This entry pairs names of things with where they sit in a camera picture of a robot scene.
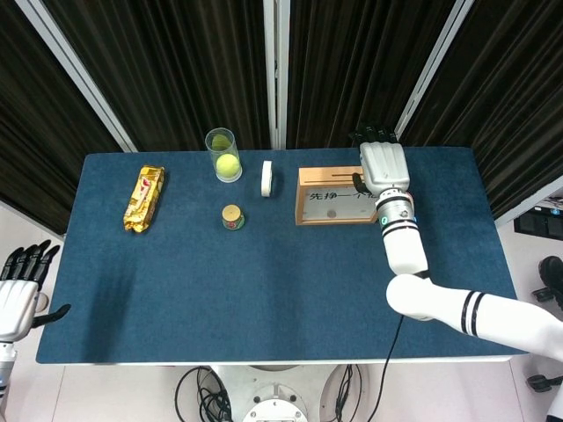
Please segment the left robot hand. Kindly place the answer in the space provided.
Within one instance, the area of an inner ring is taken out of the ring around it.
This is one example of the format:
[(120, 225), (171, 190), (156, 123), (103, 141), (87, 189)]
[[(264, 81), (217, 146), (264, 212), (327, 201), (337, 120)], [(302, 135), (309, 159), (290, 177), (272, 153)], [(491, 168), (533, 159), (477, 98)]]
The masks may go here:
[(18, 247), (1, 265), (1, 342), (15, 343), (26, 337), (31, 329), (54, 323), (67, 315), (71, 305), (66, 303), (57, 311), (37, 316), (40, 294), (49, 267), (61, 249), (51, 248), (50, 240)]

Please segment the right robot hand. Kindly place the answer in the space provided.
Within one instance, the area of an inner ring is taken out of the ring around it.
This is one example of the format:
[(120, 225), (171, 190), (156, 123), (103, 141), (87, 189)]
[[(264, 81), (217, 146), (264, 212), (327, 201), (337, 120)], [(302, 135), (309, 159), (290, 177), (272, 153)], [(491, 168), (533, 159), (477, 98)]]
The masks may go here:
[(362, 175), (352, 175), (358, 193), (377, 197), (388, 189), (407, 191), (410, 177), (406, 156), (393, 130), (367, 124), (349, 133), (348, 138), (360, 152)]

